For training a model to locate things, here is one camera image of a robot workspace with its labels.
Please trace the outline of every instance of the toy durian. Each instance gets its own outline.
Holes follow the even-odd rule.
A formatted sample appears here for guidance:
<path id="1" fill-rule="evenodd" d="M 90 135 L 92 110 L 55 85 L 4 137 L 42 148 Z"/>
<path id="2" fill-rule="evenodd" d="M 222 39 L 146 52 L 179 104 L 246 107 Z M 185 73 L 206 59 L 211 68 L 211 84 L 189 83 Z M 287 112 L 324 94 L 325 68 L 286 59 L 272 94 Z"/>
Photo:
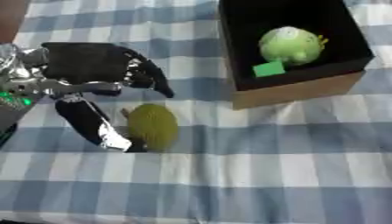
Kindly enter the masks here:
<path id="1" fill-rule="evenodd" d="M 285 66 L 301 66 L 316 60 L 328 39 L 285 26 L 267 32 L 259 41 L 261 55 L 268 61 L 281 61 Z"/>
<path id="2" fill-rule="evenodd" d="M 164 106 L 144 104 L 132 111 L 122 109 L 128 118 L 130 137 L 143 139 L 152 151 L 164 151 L 178 137 L 179 126 L 174 114 Z"/>

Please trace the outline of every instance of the table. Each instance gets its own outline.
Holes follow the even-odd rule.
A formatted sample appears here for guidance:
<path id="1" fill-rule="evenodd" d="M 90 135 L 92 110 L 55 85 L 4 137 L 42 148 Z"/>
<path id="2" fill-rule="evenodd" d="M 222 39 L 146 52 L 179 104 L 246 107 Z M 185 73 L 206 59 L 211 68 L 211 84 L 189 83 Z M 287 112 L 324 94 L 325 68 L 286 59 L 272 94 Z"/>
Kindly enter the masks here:
<path id="1" fill-rule="evenodd" d="M 43 99 L 0 153 L 0 217 L 50 223 L 392 221 L 392 5 L 347 0 L 377 56 L 346 95 L 233 111 L 216 0 L 33 0 L 15 39 L 113 42 L 160 65 L 176 98 L 88 95 L 120 130 L 121 108 L 164 104 L 180 136 L 165 154 L 87 143 Z"/>

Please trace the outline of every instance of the checkered tablecloth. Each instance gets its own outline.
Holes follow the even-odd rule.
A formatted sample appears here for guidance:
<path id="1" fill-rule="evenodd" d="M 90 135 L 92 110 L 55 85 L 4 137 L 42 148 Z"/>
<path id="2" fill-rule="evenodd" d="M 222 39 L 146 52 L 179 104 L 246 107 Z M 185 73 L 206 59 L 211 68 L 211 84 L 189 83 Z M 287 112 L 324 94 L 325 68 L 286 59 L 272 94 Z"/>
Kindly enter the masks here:
<path id="1" fill-rule="evenodd" d="M 180 135 L 165 154 L 107 152 L 43 99 L 0 153 L 0 217 L 50 223 L 392 223 L 392 5 L 346 1 L 376 59 L 349 94 L 233 111 L 216 0 L 33 0 L 15 42 L 113 42 L 160 65 Z"/>

